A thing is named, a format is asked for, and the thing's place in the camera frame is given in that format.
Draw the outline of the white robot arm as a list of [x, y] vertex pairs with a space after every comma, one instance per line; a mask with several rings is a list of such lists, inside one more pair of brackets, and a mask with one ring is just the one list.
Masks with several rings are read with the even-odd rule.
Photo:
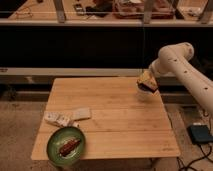
[[213, 116], [213, 81], [189, 63], [193, 56], [194, 48], [188, 42], [167, 45], [159, 50], [158, 58], [149, 65], [149, 70], [155, 77], [172, 73], [202, 108]]

